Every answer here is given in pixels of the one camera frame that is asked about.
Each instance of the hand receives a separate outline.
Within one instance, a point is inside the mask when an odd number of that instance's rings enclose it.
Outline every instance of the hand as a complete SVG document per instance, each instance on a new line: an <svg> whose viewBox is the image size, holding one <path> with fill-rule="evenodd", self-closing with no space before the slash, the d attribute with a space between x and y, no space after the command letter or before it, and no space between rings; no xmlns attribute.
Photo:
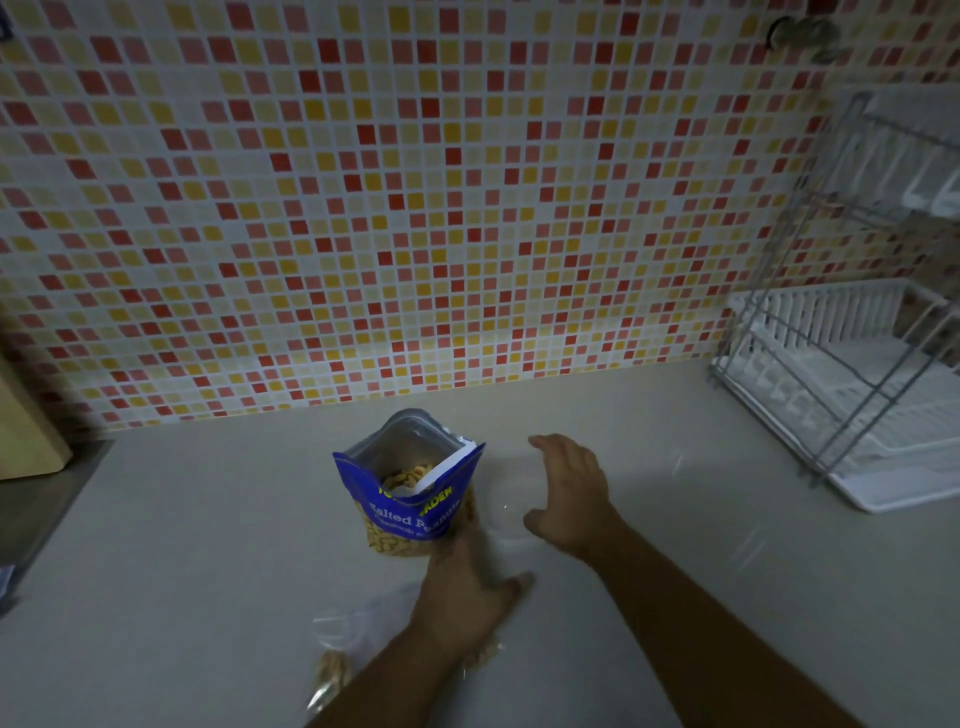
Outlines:
<svg viewBox="0 0 960 728"><path fill-rule="evenodd" d="M439 544L410 617L410 628L452 665L479 649L533 584L533 574L523 573L484 587L473 562L477 536L476 527L468 526Z"/></svg>
<svg viewBox="0 0 960 728"><path fill-rule="evenodd" d="M543 452L546 510L534 509L523 524L548 544L586 561L624 523L610 503L607 477L597 457L564 435L534 435Z"/></svg>

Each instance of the tile backsplash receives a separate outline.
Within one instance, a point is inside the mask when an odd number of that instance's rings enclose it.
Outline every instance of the tile backsplash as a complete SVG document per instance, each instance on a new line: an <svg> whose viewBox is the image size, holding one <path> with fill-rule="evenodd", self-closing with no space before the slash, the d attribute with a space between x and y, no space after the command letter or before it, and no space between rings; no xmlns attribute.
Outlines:
<svg viewBox="0 0 960 728"><path fill-rule="evenodd" d="M707 355L825 90L960 62L947 0L841 0L830 67L784 0L2 5L0 343L79 434Z"/></svg>

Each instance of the white countertop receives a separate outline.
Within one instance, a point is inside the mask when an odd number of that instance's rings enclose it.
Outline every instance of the white countertop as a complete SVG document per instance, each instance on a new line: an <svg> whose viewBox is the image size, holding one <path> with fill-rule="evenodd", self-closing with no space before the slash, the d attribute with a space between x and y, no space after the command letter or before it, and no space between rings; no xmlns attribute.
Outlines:
<svg viewBox="0 0 960 728"><path fill-rule="evenodd" d="M311 619L425 567L368 550L330 453L415 406L488 443L478 490L530 433L584 442L628 520L860 719L960 724L960 500L868 516L811 490L703 362L125 433L0 620L2 722L301 725ZM498 553L538 585L437 724L677 724L588 570Z"/></svg>

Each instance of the yellow wooden object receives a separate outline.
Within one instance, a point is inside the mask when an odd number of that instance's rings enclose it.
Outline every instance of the yellow wooden object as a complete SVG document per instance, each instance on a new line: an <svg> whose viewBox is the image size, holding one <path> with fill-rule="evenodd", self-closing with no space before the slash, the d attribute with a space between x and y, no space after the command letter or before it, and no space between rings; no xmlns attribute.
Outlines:
<svg viewBox="0 0 960 728"><path fill-rule="evenodd" d="M0 480L55 473L70 448L0 356Z"/></svg>

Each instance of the dish rack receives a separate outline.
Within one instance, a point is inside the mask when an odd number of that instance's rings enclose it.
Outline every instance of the dish rack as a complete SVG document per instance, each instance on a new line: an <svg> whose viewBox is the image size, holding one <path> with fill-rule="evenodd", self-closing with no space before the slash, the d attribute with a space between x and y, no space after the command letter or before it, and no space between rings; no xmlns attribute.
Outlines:
<svg viewBox="0 0 960 728"><path fill-rule="evenodd" d="M841 94L843 112L751 283L728 300L734 316L710 364L812 471L871 513L960 495L960 306L909 279L785 288L780 271L825 208L908 235L960 214L960 115L929 115L933 99L960 106L956 89Z"/></svg>

